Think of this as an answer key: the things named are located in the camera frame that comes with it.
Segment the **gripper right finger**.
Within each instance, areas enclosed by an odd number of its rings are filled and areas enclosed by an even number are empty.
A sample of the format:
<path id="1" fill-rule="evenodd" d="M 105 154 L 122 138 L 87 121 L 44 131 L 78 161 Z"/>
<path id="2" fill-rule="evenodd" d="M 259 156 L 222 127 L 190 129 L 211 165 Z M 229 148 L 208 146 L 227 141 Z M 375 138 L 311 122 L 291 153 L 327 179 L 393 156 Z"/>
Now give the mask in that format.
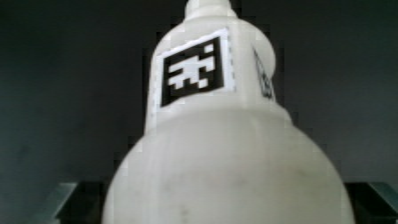
<path id="1" fill-rule="evenodd" d="M 398 191 L 385 182 L 345 184 L 357 224 L 398 224 Z"/>

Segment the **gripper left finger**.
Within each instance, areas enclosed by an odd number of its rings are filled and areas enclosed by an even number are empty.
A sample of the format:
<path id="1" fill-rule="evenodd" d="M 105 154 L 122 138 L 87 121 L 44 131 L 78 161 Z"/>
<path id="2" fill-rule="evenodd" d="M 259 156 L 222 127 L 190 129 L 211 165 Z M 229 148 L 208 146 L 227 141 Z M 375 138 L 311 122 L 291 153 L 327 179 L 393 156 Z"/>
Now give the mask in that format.
<path id="1" fill-rule="evenodd" d="M 34 224 L 101 224 L 105 184 L 62 182 L 34 215 Z"/>

